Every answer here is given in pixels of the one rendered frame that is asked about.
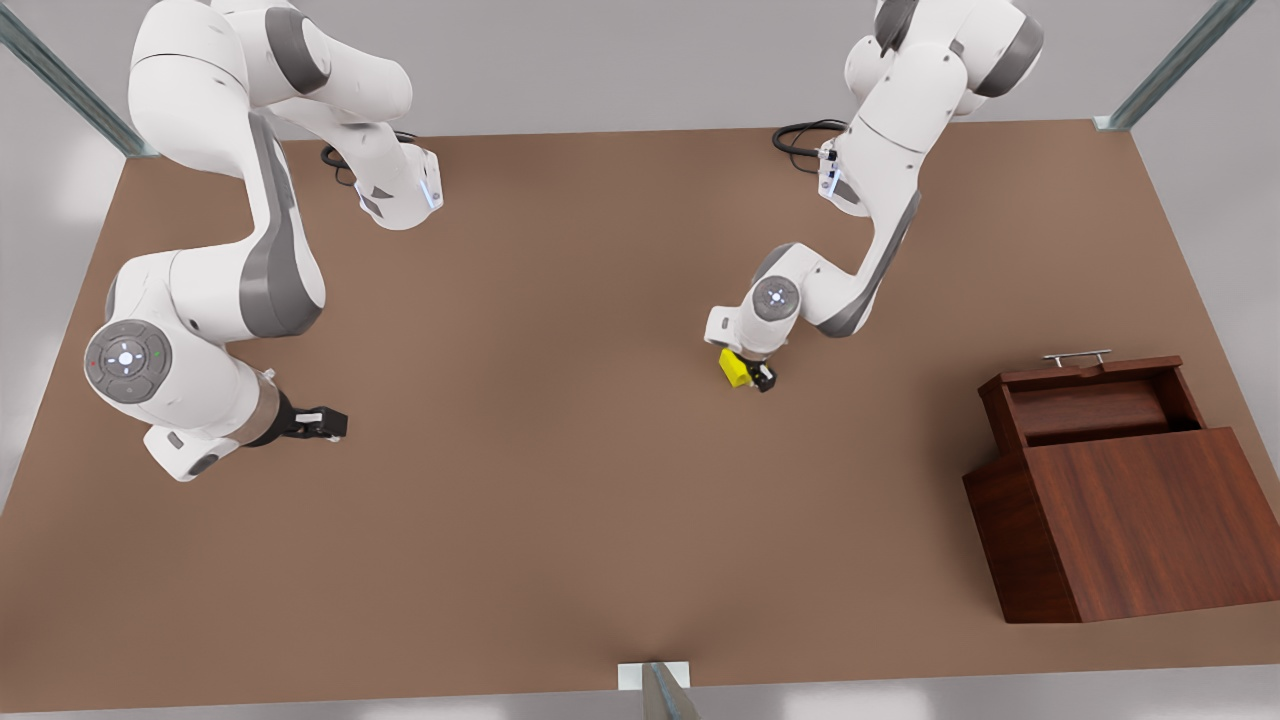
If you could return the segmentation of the dark wooden cabinet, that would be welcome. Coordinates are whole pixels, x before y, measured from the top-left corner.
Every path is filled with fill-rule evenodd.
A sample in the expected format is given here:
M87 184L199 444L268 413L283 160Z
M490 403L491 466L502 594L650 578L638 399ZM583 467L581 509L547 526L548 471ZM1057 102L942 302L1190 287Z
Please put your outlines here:
M1007 623L1280 601L1280 521L1228 427L998 450L963 483Z

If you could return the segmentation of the silver frame post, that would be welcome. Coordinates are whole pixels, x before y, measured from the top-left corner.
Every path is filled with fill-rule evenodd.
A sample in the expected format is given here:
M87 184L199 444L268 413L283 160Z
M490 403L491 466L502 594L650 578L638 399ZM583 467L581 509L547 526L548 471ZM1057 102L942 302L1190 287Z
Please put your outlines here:
M703 720L689 696L687 661L620 664L617 679L620 691L643 693L644 720Z
M0 44L125 158L159 154L0 0Z
M1254 3L1256 0L1215 0L1114 111L1092 118L1094 128L1098 132L1132 131Z

